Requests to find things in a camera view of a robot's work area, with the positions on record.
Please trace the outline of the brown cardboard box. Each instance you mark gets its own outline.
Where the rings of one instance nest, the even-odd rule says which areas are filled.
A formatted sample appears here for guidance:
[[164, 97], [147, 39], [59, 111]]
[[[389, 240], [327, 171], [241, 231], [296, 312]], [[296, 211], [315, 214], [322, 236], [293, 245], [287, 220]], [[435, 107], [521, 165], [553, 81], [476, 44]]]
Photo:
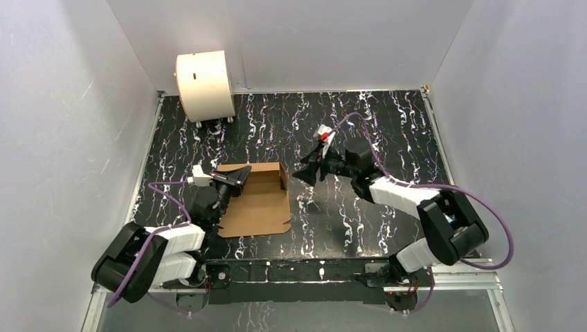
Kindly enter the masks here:
[[218, 224], [222, 238], [284, 234], [291, 229], [288, 175], [281, 162], [250, 163], [240, 196], [232, 198]]

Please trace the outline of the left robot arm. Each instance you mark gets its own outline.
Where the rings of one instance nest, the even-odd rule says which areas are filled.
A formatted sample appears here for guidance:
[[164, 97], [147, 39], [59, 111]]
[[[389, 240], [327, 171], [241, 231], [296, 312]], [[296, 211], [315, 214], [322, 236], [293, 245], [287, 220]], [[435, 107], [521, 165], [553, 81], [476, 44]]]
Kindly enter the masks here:
[[174, 280], [181, 279], [191, 288], [203, 285], [207, 270], [195, 254], [217, 234], [230, 200], [242, 194], [251, 171], [251, 166], [244, 166], [205, 172], [201, 165], [193, 165], [191, 175], [183, 180], [198, 188], [190, 209], [161, 190], [163, 182], [149, 183], [152, 190], [177, 204], [186, 219], [159, 227], [135, 222], [123, 226], [91, 271], [92, 281], [113, 293], [107, 306], [122, 299], [137, 302], [151, 287]]

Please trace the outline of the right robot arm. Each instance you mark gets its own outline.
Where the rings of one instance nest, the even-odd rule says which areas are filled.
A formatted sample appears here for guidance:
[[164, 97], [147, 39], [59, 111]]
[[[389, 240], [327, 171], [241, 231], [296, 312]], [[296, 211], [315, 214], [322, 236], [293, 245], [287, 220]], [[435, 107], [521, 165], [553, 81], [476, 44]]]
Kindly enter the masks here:
[[359, 198], [420, 221], [424, 238], [389, 258], [386, 274], [398, 286], [408, 286], [423, 268], [453, 265], [489, 239], [487, 228], [463, 193], [395, 184], [384, 176], [371, 151], [346, 149], [340, 155], [317, 146], [301, 163], [304, 168], [292, 176], [310, 186], [328, 174], [345, 176]]

